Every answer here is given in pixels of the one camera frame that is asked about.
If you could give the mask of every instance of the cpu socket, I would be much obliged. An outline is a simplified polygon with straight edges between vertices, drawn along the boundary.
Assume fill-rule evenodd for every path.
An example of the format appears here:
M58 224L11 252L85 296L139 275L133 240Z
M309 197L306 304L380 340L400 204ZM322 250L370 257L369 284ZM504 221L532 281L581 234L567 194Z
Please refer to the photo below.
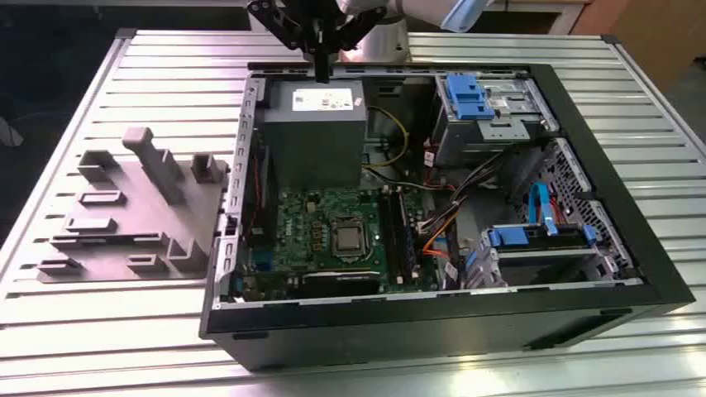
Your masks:
M330 253L342 261L354 261L366 252L365 228L358 217L336 217L330 221Z

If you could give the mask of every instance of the yellow cable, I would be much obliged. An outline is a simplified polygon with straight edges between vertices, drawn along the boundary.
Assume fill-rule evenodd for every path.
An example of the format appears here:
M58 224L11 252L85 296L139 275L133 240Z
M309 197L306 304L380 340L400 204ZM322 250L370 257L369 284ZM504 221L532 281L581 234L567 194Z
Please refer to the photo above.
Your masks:
M378 168L378 167L385 167L386 165L392 164L394 161L397 161L400 159L400 157L404 155L404 152L406 151L406 146L409 145L409 133L406 132L406 128L404 128L404 125L401 124L401 122L397 120L396 117L393 117L390 115L389 112L386 112L382 108L377 107L377 106L368 106L366 107L368 109L374 109L377 110L378 112L381 112L393 122L394 124L397 124L397 127L398 129L401 130L401 135L404 137L404 144L401 146L401 150L398 151L398 154L394 156L393 159L389 159L386 161L382 161L381 163L374 163L374 164L365 164L362 165L362 168Z
M430 243L433 242L433 239L441 234L442 232L442 229L445 229L448 227L448 225L450 224L450 222L453 221L454 217L457 216L458 212L456 211L453 213L453 215L450 215L450 218L448 218L448 220L445 221L445 223L441 225L441 227L438 228L438 230L436 231L436 233L433 233L433 236L430 236L429 240L426 241L426 243L422 245L422 249L421 251L428 251L429 250L429 246L430 246Z

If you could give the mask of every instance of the ram slot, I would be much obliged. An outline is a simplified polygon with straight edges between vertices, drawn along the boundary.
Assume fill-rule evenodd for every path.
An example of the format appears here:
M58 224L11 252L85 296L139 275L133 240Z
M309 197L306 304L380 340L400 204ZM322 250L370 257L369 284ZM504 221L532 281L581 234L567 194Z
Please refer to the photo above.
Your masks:
M390 284L409 283L416 265L404 201L398 192L377 196L380 229L384 238L386 278Z

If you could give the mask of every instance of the floor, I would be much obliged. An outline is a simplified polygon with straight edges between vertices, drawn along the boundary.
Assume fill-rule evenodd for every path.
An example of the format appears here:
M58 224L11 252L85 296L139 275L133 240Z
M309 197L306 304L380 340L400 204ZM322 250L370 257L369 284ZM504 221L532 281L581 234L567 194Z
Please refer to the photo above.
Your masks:
M0 117L25 138L18 147L0 146L0 244L121 26L249 28L238 8L189 13L141 7L135 18L121 7L98 12L89 7L42 7L38 14L29 7L0 7ZM703 63L693 63L665 96L706 141Z

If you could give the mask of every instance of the sheet metal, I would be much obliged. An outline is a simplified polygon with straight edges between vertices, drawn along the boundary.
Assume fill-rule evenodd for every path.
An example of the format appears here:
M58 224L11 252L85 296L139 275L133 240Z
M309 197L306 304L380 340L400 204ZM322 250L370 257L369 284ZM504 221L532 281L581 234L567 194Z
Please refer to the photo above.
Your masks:
M416 61L556 68L696 298L706 298L700 144L624 51L591 36L409 36ZM0 394L174 396L695 396L706 392L706 304L560 350L249 374L196 336L202 280L42 285L33 264L85 187L85 149L127 156L126 126L176 156L228 159L248 60L298 60L266 35L139 31L115 40L0 260Z

